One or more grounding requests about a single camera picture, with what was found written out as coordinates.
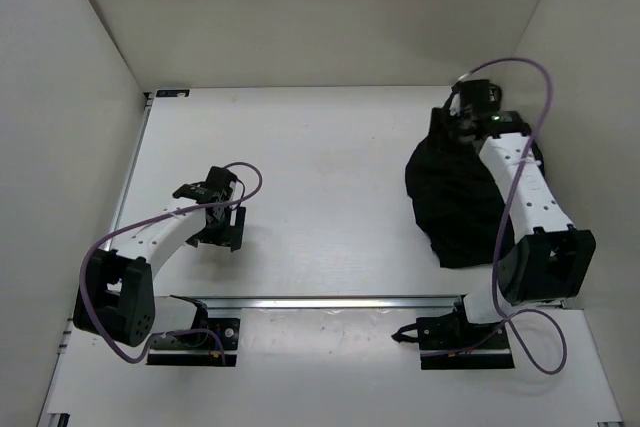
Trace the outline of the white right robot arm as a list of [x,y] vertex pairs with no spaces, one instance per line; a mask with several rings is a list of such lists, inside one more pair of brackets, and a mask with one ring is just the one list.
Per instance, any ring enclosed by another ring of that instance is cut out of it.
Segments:
[[596,240],[554,198],[528,124],[515,112],[471,119],[437,108],[429,133],[439,162],[432,248],[445,268],[492,268],[487,285],[466,294],[463,313],[449,321],[452,342],[471,347],[484,324],[575,297]]

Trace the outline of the black pleated skirt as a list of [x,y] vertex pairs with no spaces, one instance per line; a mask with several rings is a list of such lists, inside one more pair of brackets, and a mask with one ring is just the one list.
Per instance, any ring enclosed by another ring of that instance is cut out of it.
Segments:
[[431,110],[428,135],[405,168],[407,195],[442,268],[490,264],[504,201],[474,147],[451,136],[450,119]]

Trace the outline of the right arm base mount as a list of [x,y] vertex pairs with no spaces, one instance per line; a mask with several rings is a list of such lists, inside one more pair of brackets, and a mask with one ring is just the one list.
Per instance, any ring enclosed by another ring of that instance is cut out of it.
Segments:
[[450,313],[418,317],[391,338],[417,344],[423,371],[508,370],[515,367],[502,322],[473,324],[461,302]]

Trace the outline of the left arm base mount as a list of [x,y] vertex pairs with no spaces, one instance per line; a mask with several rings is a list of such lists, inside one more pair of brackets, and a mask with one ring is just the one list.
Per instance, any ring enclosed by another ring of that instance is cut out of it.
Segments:
[[146,356],[149,366],[235,367],[240,340],[238,314],[217,314],[194,298],[159,297]]

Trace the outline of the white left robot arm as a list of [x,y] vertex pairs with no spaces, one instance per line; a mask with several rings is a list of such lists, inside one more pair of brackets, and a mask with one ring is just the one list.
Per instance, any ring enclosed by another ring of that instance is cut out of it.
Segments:
[[237,183],[231,178],[185,184],[164,210],[167,218],[132,229],[112,250],[95,249],[81,274],[74,326],[109,337],[116,346],[137,347],[173,331],[190,347],[208,340],[205,305],[186,296],[157,296],[153,283],[184,245],[240,248],[246,209],[227,204]]

